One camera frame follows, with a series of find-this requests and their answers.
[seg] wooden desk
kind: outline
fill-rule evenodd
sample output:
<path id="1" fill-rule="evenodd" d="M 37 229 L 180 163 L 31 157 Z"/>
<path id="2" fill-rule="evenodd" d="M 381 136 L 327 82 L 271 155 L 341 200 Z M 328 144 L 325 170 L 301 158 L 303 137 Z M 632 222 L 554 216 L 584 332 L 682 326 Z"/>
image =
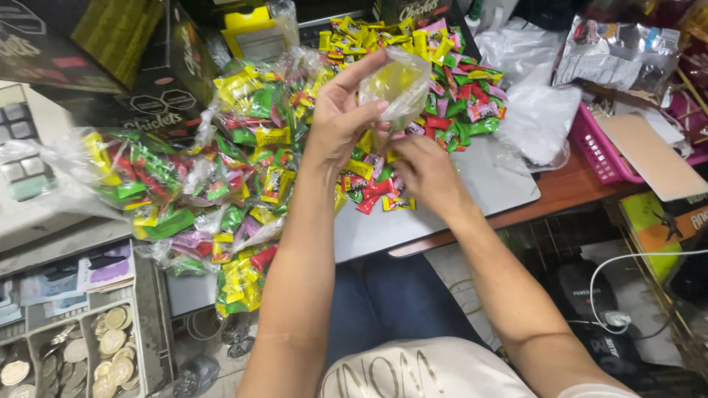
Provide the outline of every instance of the wooden desk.
<path id="1" fill-rule="evenodd" d="M 494 229 L 504 228 L 617 193 L 628 193 L 641 187 L 624 181 L 610 185 L 601 183 L 591 169 L 588 160 L 572 140 L 570 148 L 571 156 L 564 168 L 541 173 L 541 178 L 536 181 L 541 190 L 539 200 L 492 215 L 487 218 L 489 224 Z M 452 232 L 445 230 L 390 249 L 389 255 L 393 257 L 410 256 L 456 241 Z"/>

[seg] pink plastic basket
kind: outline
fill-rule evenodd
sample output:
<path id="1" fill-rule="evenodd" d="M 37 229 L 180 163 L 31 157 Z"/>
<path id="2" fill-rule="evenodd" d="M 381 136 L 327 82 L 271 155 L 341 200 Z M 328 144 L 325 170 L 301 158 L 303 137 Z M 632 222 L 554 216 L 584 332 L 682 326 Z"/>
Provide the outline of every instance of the pink plastic basket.
<path id="1" fill-rule="evenodd" d="M 585 154 L 593 166 L 595 175 L 598 176 L 603 183 L 616 183 L 618 181 L 629 181 L 630 183 L 641 184 L 644 178 L 635 176 L 624 165 L 620 156 L 612 146 L 612 142 L 600 128 L 598 122 L 581 102 L 578 108 L 578 113 L 573 121 L 573 127 L 569 136 Z M 708 161 L 708 146 L 699 145 L 694 148 L 694 153 L 686 159 L 686 162 L 691 166 L 701 164 Z"/>

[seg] hand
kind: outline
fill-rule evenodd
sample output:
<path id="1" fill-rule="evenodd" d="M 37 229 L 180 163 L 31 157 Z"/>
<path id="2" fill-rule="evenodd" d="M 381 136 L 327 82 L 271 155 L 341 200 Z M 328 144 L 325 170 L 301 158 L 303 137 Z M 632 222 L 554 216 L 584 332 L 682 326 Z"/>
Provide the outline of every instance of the hand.
<path id="1" fill-rule="evenodd" d="M 378 101 L 358 106 L 355 98 L 362 79 L 387 61 L 385 51 L 373 52 L 319 89 L 303 162 L 326 166 L 336 173 L 341 171 L 361 134 L 375 125 L 389 105 Z"/>
<path id="2" fill-rule="evenodd" d="M 423 135 L 413 135 L 391 141 L 387 146 L 406 158 L 392 164 L 403 177 L 406 191 L 448 225 L 469 211 L 481 214 L 450 155 L 437 142 Z"/>

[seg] jeans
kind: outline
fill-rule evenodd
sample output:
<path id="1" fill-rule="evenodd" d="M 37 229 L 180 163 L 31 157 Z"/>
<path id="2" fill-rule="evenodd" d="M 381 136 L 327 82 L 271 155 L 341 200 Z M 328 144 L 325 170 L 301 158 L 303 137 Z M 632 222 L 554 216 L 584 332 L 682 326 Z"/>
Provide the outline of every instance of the jeans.
<path id="1" fill-rule="evenodd" d="M 460 337 L 489 348 L 422 255 L 377 254 L 336 266 L 325 369 L 393 340 Z"/>

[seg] black cardboard box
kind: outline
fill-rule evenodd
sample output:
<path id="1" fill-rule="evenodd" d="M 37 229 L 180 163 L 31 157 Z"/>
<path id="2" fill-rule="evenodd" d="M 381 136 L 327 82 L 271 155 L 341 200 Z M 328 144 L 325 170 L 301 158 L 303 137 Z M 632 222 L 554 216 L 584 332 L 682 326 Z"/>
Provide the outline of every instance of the black cardboard box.
<path id="1" fill-rule="evenodd" d="M 0 80 L 128 92 L 160 0 L 0 0 Z"/>
<path id="2" fill-rule="evenodd" d="M 426 26 L 450 9 L 452 0 L 375 0 L 374 17 L 395 25 L 411 17 L 416 27 Z"/>
<path id="3" fill-rule="evenodd" d="M 191 135 L 212 100 L 219 70 L 193 22 L 176 0 L 165 1 L 158 25 L 142 58 L 131 94 L 31 88 L 95 127 L 126 127 L 166 135 Z"/>

